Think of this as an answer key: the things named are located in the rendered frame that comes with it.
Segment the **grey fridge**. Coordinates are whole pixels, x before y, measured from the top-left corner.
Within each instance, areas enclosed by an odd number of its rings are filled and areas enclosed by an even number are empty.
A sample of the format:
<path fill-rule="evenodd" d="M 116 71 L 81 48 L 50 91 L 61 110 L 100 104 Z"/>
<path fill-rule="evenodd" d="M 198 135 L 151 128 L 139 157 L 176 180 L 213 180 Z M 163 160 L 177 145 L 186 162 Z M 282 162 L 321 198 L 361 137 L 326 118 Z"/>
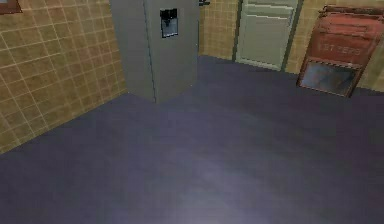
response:
<path fill-rule="evenodd" d="M 127 89 L 155 103 L 197 79 L 198 0 L 110 0 Z"/>

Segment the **pale green room door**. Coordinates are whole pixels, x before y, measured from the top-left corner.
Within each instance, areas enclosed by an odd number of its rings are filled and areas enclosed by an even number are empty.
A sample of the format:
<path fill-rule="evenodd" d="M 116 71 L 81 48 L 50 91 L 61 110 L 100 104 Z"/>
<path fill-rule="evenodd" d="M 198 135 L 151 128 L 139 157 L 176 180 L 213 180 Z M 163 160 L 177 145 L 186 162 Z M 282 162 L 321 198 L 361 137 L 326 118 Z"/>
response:
<path fill-rule="evenodd" d="M 241 0 L 234 60 L 280 71 L 303 0 Z"/>

